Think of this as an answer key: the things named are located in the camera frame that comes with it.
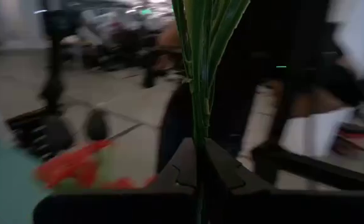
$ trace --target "green light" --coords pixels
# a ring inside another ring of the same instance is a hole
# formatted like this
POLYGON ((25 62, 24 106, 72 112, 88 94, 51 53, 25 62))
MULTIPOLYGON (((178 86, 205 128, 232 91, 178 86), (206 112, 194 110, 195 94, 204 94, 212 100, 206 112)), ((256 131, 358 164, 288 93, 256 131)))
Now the green light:
POLYGON ((145 9, 145 10, 142 10, 140 13, 142 15, 148 15, 148 14, 152 14, 152 11, 150 9, 145 9))

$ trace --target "floor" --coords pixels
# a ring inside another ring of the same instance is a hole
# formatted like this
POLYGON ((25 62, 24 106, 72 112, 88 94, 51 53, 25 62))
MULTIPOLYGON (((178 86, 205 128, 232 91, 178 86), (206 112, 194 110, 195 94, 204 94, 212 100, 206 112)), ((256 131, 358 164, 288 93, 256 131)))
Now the floor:
MULTIPOLYGON (((44 52, 23 52, 0 55, 0 111, 5 118, 42 106, 37 94, 46 76, 44 52)), ((155 87, 141 87, 142 71, 137 68, 111 73, 81 70, 67 65, 63 74, 67 105, 65 118, 76 135, 75 148, 84 145, 84 120, 91 108, 108 112, 111 135, 115 140, 113 177, 131 177, 138 184, 154 173, 159 125, 176 82, 161 79, 155 87)), ((271 123, 273 100, 261 93, 256 97, 251 122, 244 138, 244 150, 238 160, 251 169, 249 150, 263 141, 271 123)), ((36 166, 17 167, 30 174, 36 166)), ((278 187, 307 189, 312 183, 286 172, 281 174, 278 187)), ((332 189, 318 185, 320 189, 332 189)))

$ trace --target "teal surface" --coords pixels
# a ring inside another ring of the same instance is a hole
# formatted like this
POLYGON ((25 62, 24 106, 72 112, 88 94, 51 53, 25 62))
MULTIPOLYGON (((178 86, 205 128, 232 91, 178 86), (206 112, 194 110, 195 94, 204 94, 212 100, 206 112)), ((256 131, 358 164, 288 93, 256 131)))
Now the teal surface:
POLYGON ((37 160, 0 146, 0 224, 32 223, 34 207, 49 194, 32 178, 37 160))

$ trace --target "person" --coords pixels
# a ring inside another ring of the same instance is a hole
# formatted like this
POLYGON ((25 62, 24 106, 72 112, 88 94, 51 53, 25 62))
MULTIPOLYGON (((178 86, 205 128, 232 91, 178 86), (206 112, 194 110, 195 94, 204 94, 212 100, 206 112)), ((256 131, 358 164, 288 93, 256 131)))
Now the person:
MULTIPOLYGON (((290 43, 285 42, 289 40, 290 34, 280 30, 275 39, 272 30, 267 29, 273 25, 274 15, 285 24, 291 23, 289 19, 292 19, 292 16, 285 16, 286 11, 283 10, 294 5, 294 1, 290 3, 271 1, 272 7, 269 8, 269 2, 252 0, 219 64, 209 137, 232 156, 236 157, 241 150, 241 140, 257 84, 268 77, 268 74, 283 75, 282 70, 273 69, 274 65, 264 63, 264 60, 256 58, 253 54, 258 49, 286 52, 291 48, 290 43)), ((175 25, 170 26, 165 33, 166 35, 159 39, 159 45, 166 45, 168 41, 176 42, 175 25)), ((345 23, 335 33, 335 42, 340 46, 343 56, 330 66, 328 72, 320 78, 319 84, 346 105, 357 106, 363 99, 356 80, 364 78, 364 0, 356 1, 355 7, 347 13, 345 23)), ((189 86, 183 84, 171 96, 162 120, 158 172, 169 162, 183 139, 191 136, 192 102, 189 86)))

